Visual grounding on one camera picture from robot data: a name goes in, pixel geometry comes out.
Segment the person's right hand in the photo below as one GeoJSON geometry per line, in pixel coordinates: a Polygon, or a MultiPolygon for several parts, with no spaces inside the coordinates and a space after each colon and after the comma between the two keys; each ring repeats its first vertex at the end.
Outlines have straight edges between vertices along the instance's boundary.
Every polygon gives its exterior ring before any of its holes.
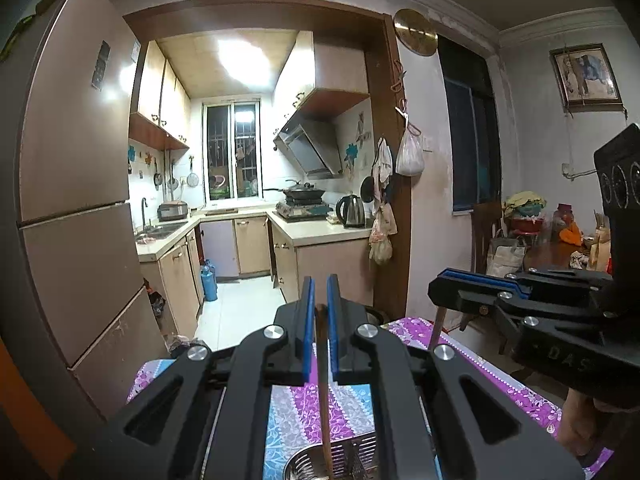
{"type": "Polygon", "coordinates": [[[624,410],[568,389],[556,440],[582,458],[602,448],[615,450],[638,421],[638,406],[624,410]]]}

